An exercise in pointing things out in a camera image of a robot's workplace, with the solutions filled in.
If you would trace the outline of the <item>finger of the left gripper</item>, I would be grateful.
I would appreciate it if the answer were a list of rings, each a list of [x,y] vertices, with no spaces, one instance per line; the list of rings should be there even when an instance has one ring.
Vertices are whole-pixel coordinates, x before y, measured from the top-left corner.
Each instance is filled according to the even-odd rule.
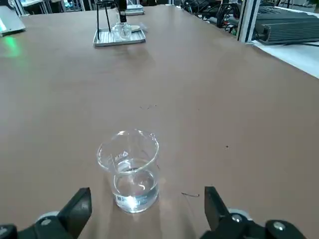
[[[117,0],[117,7],[119,12],[120,22],[127,22],[127,18],[126,18],[127,1]]]

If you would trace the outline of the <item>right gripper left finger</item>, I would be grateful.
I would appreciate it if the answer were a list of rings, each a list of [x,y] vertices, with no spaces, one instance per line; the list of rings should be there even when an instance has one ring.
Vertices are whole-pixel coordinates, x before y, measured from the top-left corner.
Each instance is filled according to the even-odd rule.
[[[45,216],[18,231],[14,224],[0,226],[2,239],[76,239],[92,215],[90,188],[80,188],[56,216]]]

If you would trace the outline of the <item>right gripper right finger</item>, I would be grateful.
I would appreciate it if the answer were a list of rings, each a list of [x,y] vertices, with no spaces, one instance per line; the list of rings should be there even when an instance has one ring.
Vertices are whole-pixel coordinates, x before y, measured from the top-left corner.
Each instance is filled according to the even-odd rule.
[[[283,220],[268,220],[264,226],[241,213],[231,213],[213,186],[204,188],[204,209],[210,230],[202,239],[304,239],[293,224]]]

